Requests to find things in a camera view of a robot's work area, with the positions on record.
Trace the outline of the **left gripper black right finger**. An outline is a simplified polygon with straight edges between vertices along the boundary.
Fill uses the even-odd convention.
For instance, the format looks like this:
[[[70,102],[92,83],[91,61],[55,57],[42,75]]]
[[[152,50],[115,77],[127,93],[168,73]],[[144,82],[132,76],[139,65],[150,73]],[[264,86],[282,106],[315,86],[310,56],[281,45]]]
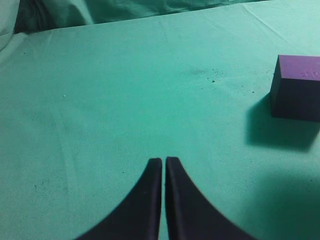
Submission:
[[[253,240],[199,191],[178,157],[165,161],[165,213],[170,240]]]

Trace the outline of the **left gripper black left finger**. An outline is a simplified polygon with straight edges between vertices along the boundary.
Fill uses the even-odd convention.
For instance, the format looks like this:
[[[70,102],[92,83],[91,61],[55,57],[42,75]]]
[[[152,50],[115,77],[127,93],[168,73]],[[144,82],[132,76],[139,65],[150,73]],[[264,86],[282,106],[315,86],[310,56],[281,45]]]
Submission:
[[[162,160],[151,158],[128,195],[80,240],[157,240],[162,209]]]

